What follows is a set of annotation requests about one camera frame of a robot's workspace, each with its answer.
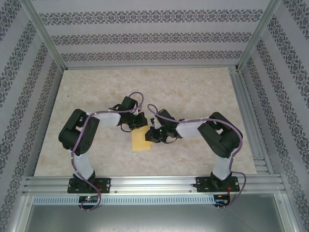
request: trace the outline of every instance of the yellow sponge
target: yellow sponge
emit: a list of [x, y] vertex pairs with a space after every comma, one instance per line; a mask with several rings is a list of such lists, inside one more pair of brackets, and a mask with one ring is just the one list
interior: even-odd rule
[[150, 143], [145, 140], [145, 133], [148, 131], [148, 126], [143, 126], [132, 131], [132, 149], [133, 151], [149, 150]]

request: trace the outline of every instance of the patterned wallpaper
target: patterned wallpaper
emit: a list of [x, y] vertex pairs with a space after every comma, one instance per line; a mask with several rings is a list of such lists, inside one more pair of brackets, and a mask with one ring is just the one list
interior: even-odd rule
[[242, 71], [300, 231], [309, 231], [308, 12], [302, 0], [283, 0]]
[[33, 175], [62, 74], [16, 0], [0, 2], [0, 232]]
[[68, 67], [236, 65], [269, 0], [36, 0]]

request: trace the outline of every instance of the perforated metal strip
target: perforated metal strip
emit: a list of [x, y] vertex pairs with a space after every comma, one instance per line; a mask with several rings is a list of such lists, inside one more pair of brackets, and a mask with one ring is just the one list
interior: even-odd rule
[[[36, 196], [33, 205], [77, 205], [79, 196]], [[213, 195], [102, 196], [103, 205], [213, 204]]]

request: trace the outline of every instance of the metal rail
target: metal rail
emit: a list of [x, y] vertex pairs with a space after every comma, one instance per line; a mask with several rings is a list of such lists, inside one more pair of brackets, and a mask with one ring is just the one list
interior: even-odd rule
[[[195, 175], [189, 176], [111, 176], [109, 195], [184, 195], [197, 193], [193, 187]], [[239, 185], [244, 178], [237, 175]], [[67, 193], [70, 177], [28, 177], [23, 189], [24, 196], [72, 195]], [[248, 193], [285, 193], [285, 186], [280, 174], [247, 175], [244, 194]]]

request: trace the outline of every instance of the enclosure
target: enclosure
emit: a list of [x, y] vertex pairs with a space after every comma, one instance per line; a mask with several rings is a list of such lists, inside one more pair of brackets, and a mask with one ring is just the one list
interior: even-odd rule
[[[308, 0], [0, 4], [0, 231], [309, 231]], [[149, 103], [235, 124], [233, 168], [247, 176], [235, 204], [216, 209], [225, 192], [197, 191], [215, 160], [201, 138], [132, 151], [115, 127], [90, 150], [109, 193], [81, 212], [60, 130], [74, 109], [108, 110], [134, 91], [148, 126]]]

